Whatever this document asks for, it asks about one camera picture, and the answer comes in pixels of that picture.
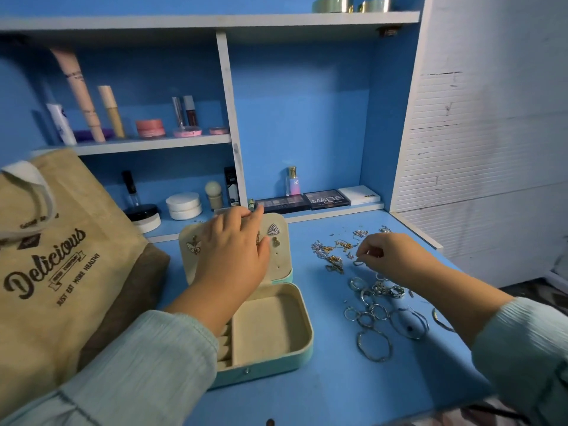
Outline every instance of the teal jewelry box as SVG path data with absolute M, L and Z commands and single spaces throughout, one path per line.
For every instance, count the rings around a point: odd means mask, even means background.
M 195 278 L 202 229 L 202 224 L 192 224 L 180 233 L 188 284 Z M 271 238 L 268 272 L 218 338 L 217 378 L 211 388 L 292 371 L 312 356 L 314 330 L 302 293 L 292 284 L 290 236 L 284 217 L 265 214 L 260 225 L 263 236 Z

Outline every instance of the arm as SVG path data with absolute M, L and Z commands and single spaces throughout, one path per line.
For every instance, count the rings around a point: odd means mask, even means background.
M 357 256 L 439 309 L 505 401 L 534 424 L 568 424 L 568 317 L 444 266 L 401 233 L 367 236 Z
M 82 372 L 0 426 L 181 424 L 217 374 L 216 336 L 266 274 L 269 239 L 256 244 L 263 213 L 235 207 L 208 222 L 194 282 L 165 312 L 141 315 Z

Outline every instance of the blue tabletop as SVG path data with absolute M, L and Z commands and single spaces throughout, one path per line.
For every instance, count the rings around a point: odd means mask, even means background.
M 412 341 L 380 322 L 393 344 L 393 357 L 382 364 L 365 358 L 356 346 L 361 330 L 344 317 L 347 305 L 363 309 L 348 279 L 373 281 L 365 266 L 355 267 L 343 252 L 345 275 L 328 272 L 310 245 L 316 240 L 333 245 L 353 239 L 353 231 L 378 232 L 381 225 L 413 236 L 445 264 L 452 264 L 385 211 L 370 211 L 289 225 L 294 284 L 302 291 L 314 328 L 314 354 L 307 365 L 286 374 L 207 392 L 186 424 L 278 426 L 314 424 L 359 426 L 391 422 L 434 410 L 456 407 L 492 394 L 475 370 L 461 339 L 432 320 L 432 305 L 420 296 L 381 299 L 388 309 L 410 305 L 428 318 L 430 332 Z M 157 243 L 172 262 L 161 306 L 187 287 L 177 241 Z

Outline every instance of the denim sleeve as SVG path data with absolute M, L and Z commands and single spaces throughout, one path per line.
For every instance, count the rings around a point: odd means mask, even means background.
M 180 425 L 215 379 L 217 349 L 197 320 L 148 311 L 70 381 L 0 425 Z
M 564 314 L 516 298 L 479 333 L 472 358 L 501 398 L 532 423 L 568 424 L 568 317 Z

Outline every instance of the person's right hand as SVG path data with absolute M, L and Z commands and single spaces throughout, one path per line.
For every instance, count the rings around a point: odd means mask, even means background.
M 357 259 L 396 284 L 410 288 L 444 268 L 433 255 L 403 233 L 375 233 L 357 249 Z

